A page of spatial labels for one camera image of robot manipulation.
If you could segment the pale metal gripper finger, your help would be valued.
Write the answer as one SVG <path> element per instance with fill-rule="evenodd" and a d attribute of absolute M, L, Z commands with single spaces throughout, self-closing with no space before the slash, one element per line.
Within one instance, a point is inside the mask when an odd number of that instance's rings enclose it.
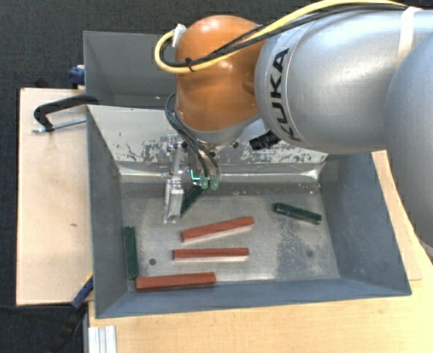
<path fill-rule="evenodd" d="M 180 218 L 182 211 L 182 202 L 185 191 L 182 188 L 181 180 L 171 181 L 171 219 L 176 220 Z"/>
<path fill-rule="evenodd" d="M 164 192 L 164 215 L 163 222 L 169 223 L 171 219 L 171 181 L 165 181 L 165 192 Z"/>

